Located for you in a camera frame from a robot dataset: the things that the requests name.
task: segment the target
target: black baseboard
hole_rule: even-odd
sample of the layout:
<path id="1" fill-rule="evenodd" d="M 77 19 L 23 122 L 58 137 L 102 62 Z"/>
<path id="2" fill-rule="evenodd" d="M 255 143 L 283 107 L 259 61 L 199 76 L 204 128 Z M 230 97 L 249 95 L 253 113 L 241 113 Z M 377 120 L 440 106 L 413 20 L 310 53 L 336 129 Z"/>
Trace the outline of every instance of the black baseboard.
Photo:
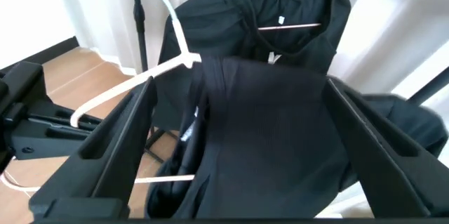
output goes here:
<path id="1" fill-rule="evenodd" d="M 34 62 L 39 64 L 44 64 L 45 62 L 48 62 L 49 60 L 55 59 L 58 56 L 62 55 L 63 53 L 66 53 L 76 47 L 78 47 L 78 41 L 76 40 L 76 37 L 68 38 L 65 41 L 61 41 L 60 43 L 51 46 L 50 48 L 47 48 L 44 51 L 41 51 L 39 53 L 36 53 L 28 58 L 25 58 L 21 60 L 21 62 Z M 15 64 L 10 65 L 4 69 L 0 70 L 0 76 L 7 73 L 10 68 L 14 67 Z"/>

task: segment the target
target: white curtain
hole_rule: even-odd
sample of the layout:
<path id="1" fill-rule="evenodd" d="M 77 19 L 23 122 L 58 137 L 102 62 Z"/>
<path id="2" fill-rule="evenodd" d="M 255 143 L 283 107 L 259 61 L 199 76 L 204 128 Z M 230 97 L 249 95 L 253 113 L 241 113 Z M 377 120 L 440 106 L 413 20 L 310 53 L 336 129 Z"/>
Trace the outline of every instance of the white curtain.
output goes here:
<path id="1" fill-rule="evenodd" d="M 186 0 L 171 0 L 179 6 Z M 155 66 L 168 11 L 142 0 L 147 60 Z M 351 0 L 352 11 L 329 74 L 363 93 L 409 98 L 449 66 L 449 0 Z M 76 37 L 126 74 L 141 71 L 133 0 L 65 0 Z M 424 103 L 449 125 L 449 86 Z M 440 157 L 449 165 L 449 149 Z M 352 188 L 336 202 L 361 194 Z"/>

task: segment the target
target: clothing label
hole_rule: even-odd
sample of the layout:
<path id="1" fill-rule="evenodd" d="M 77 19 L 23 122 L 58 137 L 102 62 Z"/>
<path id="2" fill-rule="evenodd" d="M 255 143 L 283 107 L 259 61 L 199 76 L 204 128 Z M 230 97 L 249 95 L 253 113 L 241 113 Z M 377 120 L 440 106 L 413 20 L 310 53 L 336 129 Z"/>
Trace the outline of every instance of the clothing label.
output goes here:
<path id="1" fill-rule="evenodd" d="M 284 20 L 286 20 L 286 18 L 284 16 L 279 16 L 279 20 L 278 20 L 279 24 L 282 25 Z"/>
<path id="2" fill-rule="evenodd" d="M 274 52 L 270 52 L 268 55 L 268 63 L 274 64 L 282 55 L 274 55 Z"/>
<path id="3" fill-rule="evenodd" d="M 194 131 L 195 120 L 196 120 L 197 117 L 198 117 L 198 107 L 196 107 L 196 110 L 195 110 L 195 119 L 190 124 L 189 128 L 184 132 L 184 134 L 182 134 L 181 141 L 187 141 L 187 140 L 190 139 L 190 136 L 192 136 L 192 133 Z"/>

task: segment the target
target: white wall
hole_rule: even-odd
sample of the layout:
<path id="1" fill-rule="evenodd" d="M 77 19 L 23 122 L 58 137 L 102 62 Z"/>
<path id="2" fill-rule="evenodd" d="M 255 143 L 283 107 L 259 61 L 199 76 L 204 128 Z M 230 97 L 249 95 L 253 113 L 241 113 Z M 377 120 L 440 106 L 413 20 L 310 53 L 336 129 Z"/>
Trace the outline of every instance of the white wall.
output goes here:
<path id="1" fill-rule="evenodd" d="M 0 68 L 74 36 L 62 0 L 0 2 Z"/>

